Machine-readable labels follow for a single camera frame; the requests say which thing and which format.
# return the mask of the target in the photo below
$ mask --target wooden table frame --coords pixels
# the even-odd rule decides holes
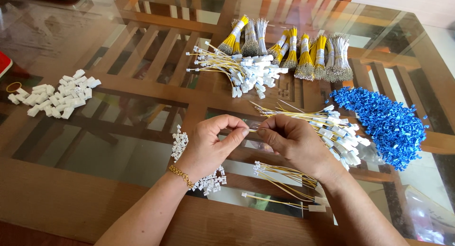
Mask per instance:
[[[101,131],[104,133],[171,144],[173,139],[169,129],[177,113],[183,115],[184,112],[184,118],[182,118],[184,131],[190,131],[198,122],[205,119],[208,110],[214,109],[220,113],[235,113],[240,117],[255,118],[261,121],[262,118],[258,116],[257,111],[248,103],[247,99],[240,98],[233,101],[225,92],[214,93],[216,82],[224,80],[221,75],[201,73],[196,89],[186,88],[188,74],[184,69],[188,67],[191,59],[185,55],[185,52],[191,52],[199,37],[210,38],[213,45],[218,45],[230,29],[230,22],[235,16],[238,0],[225,0],[217,25],[141,13],[134,8],[137,2],[138,0],[117,0],[115,5],[119,9],[118,18],[111,21],[102,16],[100,12],[101,18],[99,22],[95,23],[90,29],[100,32],[99,35],[88,33],[90,30],[85,31],[85,34],[75,37],[77,40],[68,42],[61,48],[63,51],[61,55],[62,62],[41,58],[28,68],[28,71],[34,75],[42,75],[43,80],[41,83],[54,85],[61,75],[70,75],[75,69],[87,64],[95,52],[98,51],[108,33],[117,26],[117,23],[125,23],[127,25],[126,28],[100,62],[87,71],[87,76],[94,76],[101,80],[102,85],[96,91],[152,100],[161,105],[161,110],[166,108],[166,105],[171,105],[172,108],[168,108],[171,113],[168,117],[169,122],[166,122],[163,131],[153,131],[144,130],[141,125],[133,127],[124,125],[122,121],[124,121],[127,114],[123,114],[114,123],[101,121],[98,118],[105,111],[106,104],[100,105],[96,115],[91,118],[83,117],[81,114],[74,114],[67,121],[55,121],[46,117],[32,119],[26,116],[26,107],[18,106],[9,114],[3,125],[0,126],[0,134],[2,135],[0,138],[0,149],[2,149],[0,156],[0,177],[2,178],[0,180],[1,220],[93,243],[113,221],[147,191],[147,188],[138,185],[130,185],[119,181],[33,164],[32,159],[37,160],[40,154],[43,153],[43,148],[53,140],[52,132],[54,131],[57,134],[59,128],[63,125],[73,125],[82,129],[65,151],[57,167],[64,166],[65,160],[71,156],[71,153],[86,132],[93,133],[100,130],[100,128],[102,128]],[[267,14],[270,2],[263,0],[261,14]],[[197,6],[198,4],[200,6],[200,0],[199,2],[195,0],[194,5]],[[338,17],[344,16],[342,10],[339,11],[337,9],[332,11],[333,14]],[[383,25],[390,22],[376,19],[372,23]],[[111,68],[118,55],[139,28],[146,29],[140,44],[137,45],[120,73],[117,76],[109,75],[109,68]],[[135,68],[140,59],[144,57],[156,38],[158,30],[166,28],[169,29],[169,33],[161,45],[160,56],[153,60],[151,69],[147,72],[145,79],[140,81],[131,78],[132,68]],[[156,79],[159,72],[168,59],[169,52],[173,49],[178,35],[188,35],[189,39],[186,40],[175,72],[167,85],[157,83]],[[277,39],[279,36],[268,33],[267,37]],[[393,68],[399,79],[407,104],[416,104],[418,107],[417,116],[423,118],[425,115],[424,108],[409,78],[410,71],[420,69],[419,61],[421,59],[417,60],[409,56],[398,56],[396,54],[354,47],[350,48],[348,54],[350,56],[350,65],[355,75],[354,85],[356,87],[362,86],[368,90],[373,90],[366,70],[366,66],[370,65],[379,92],[394,99],[395,96],[391,91],[390,82],[387,80],[384,70],[384,68]],[[48,68],[47,65],[49,63],[55,63],[56,66]],[[328,84],[326,82],[301,81],[301,83],[295,83],[294,87],[299,92],[296,93],[297,97],[291,104],[303,106],[304,110],[307,111],[314,111],[322,106],[322,99],[327,98],[328,92],[338,86],[337,84]],[[446,87],[441,89],[438,94],[444,94],[451,89],[453,88]],[[274,107],[271,102],[263,101],[260,103],[264,107]],[[448,112],[447,117],[451,119],[455,117],[455,115],[452,116],[450,113],[453,110],[444,109],[444,111]],[[34,138],[34,141],[29,140],[24,145],[26,139],[29,138],[34,130],[43,130],[43,125],[54,129],[47,131],[42,137]],[[111,140],[109,137],[99,136],[104,137],[105,140]],[[256,135],[252,135],[248,139],[258,140]],[[21,147],[27,150],[27,152],[21,154],[28,162],[20,161],[18,159],[21,158],[18,157],[18,159],[11,158]],[[430,130],[427,132],[427,139],[422,143],[422,150],[437,154],[455,154],[455,136]],[[234,150],[228,159],[247,163],[253,163],[256,160],[270,164],[281,164],[283,162],[280,156],[270,155],[263,151],[242,146]],[[392,218],[398,221],[403,216],[404,220],[402,223],[405,223],[405,226],[400,225],[398,222],[394,225],[399,230],[401,228],[400,232],[402,234],[411,237],[412,223],[406,214],[406,199],[404,191],[401,190],[401,181],[397,172],[387,166],[382,167],[381,172],[374,172],[365,169],[363,165],[359,168],[351,168],[350,173],[356,179],[382,183],[385,190],[395,193],[394,196],[389,196],[389,207],[399,210],[402,215],[398,215],[399,217],[396,219]],[[262,179],[238,174],[229,174],[228,176],[232,177],[230,179],[231,182],[228,184],[229,187],[277,197],[288,197],[285,193],[270,186]],[[208,222],[220,223],[221,221],[226,224],[221,225],[221,228],[230,227],[230,225],[238,223],[245,225],[234,229],[230,236],[221,239],[213,237],[210,234],[210,228],[203,225]],[[275,231],[273,235],[269,233],[272,229]],[[201,230],[206,231],[206,233],[200,234]],[[332,232],[328,238],[327,234],[323,233],[323,231],[327,230]],[[338,235],[337,228],[333,225],[333,217],[329,215],[311,213],[310,219],[302,220],[196,197],[184,197],[163,238],[162,244],[229,242],[233,240],[235,233],[242,233],[242,231],[244,231],[244,235],[251,244],[267,240],[280,242],[282,245],[293,243],[296,240],[306,242],[309,245],[327,243],[326,240],[332,240],[331,243],[344,244]],[[172,236],[172,234],[176,233],[179,234],[178,238]],[[424,244],[415,240],[408,240],[408,242],[411,245]]]

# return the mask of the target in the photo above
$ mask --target gold bracelet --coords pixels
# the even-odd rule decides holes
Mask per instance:
[[[181,172],[179,169],[177,169],[176,167],[174,167],[174,165],[169,166],[169,169],[170,169],[173,173],[182,176],[182,177],[183,177],[183,180],[187,183],[187,185],[188,185],[189,188],[193,188],[193,187],[194,187],[194,184],[191,183],[190,179],[188,178],[188,175],[186,175],[185,173]]]

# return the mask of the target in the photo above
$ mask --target rubber band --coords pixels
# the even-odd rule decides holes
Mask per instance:
[[[14,83],[12,83],[12,84],[10,84],[9,86],[6,87],[6,92],[12,93],[12,92],[17,91],[17,89],[15,89],[14,91],[9,91],[9,90],[8,90],[8,88],[9,88],[10,86],[14,85],[14,84],[19,84],[18,89],[22,87],[22,84],[21,84],[20,82],[14,82]]]

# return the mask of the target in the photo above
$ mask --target right hand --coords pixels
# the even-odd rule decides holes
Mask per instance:
[[[274,115],[261,123],[258,135],[275,153],[281,154],[299,171],[322,183],[344,170],[305,120]]]

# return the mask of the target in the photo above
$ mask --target finger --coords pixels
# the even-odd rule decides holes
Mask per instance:
[[[232,115],[215,116],[205,120],[204,123],[208,127],[208,129],[214,134],[218,134],[220,130],[226,127],[231,127],[233,129],[248,128],[248,125],[244,121],[242,121],[242,119]]]
[[[258,135],[265,143],[273,148],[275,153],[278,152],[282,156],[286,155],[287,145],[290,144],[290,142],[283,138],[278,132],[267,128],[261,128],[258,130]]]
[[[287,115],[274,115],[261,123],[258,130],[262,128],[274,131],[282,130],[288,135],[292,130],[302,126],[303,120],[292,118]]]
[[[249,129],[245,127],[239,127],[233,130],[226,138],[217,142],[215,147],[224,153],[231,153],[240,143],[242,140],[248,135]]]

